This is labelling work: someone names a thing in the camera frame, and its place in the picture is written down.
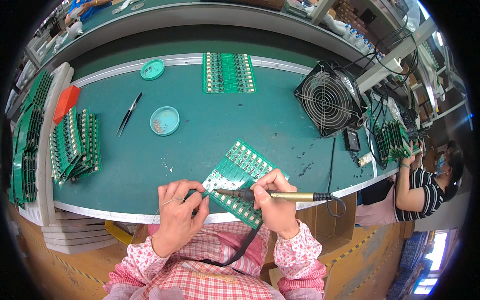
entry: yellow plastic object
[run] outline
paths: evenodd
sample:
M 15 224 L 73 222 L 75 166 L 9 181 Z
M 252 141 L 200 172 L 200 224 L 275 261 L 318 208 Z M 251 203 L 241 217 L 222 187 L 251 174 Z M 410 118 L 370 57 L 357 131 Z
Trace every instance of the yellow plastic object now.
M 105 230 L 126 245 L 130 245 L 132 242 L 133 236 L 115 226 L 113 221 L 105 221 Z

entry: fan grille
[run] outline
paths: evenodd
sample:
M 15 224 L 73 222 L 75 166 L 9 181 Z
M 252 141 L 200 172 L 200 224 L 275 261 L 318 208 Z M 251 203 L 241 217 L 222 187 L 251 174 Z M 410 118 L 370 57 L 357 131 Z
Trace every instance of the fan grille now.
M 323 136 L 347 126 L 350 116 L 356 114 L 350 109 L 351 99 L 343 84 L 325 72 L 323 66 L 306 78 L 298 96 Z

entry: strawberry print sleeve cover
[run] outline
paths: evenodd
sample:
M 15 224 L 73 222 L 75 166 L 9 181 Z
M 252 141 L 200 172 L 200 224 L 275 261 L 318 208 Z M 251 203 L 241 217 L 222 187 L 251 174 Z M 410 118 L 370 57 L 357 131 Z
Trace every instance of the strawberry print sleeve cover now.
M 275 264 L 284 276 L 278 281 L 278 288 L 282 294 L 298 288 L 314 288 L 323 293 L 322 277 L 326 269 L 317 260 L 322 245 L 312 236 L 307 225 L 300 220 L 297 222 L 299 233 L 289 240 L 278 236 L 275 244 Z
M 110 281 L 103 288 L 110 293 L 114 283 L 143 287 L 160 272 L 167 260 L 168 257 L 161 258 L 153 251 L 152 237 L 148 236 L 145 243 L 128 246 L 127 256 L 108 274 Z

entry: black hair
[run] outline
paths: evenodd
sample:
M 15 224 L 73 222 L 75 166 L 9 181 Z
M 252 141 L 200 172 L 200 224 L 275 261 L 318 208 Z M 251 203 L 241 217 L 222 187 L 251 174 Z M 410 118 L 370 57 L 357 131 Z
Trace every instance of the black hair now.
M 450 150 L 446 163 L 452 168 L 452 177 L 445 187 L 444 201 L 451 200 L 458 191 L 459 181 L 463 174 L 463 152 L 455 141 L 449 141 L 447 149 Z

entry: orange box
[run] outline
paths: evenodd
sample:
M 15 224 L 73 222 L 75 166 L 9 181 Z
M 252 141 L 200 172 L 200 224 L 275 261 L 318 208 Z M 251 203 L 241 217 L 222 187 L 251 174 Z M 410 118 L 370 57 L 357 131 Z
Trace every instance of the orange box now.
M 64 89 L 60 94 L 60 99 L 53 115 L 53 121 L 58 125 L 63 116 L 65 116 L 69 109 L 77 104 L 78 95 L 80 94 L 80 88 L 75 85 L 71 85 Z

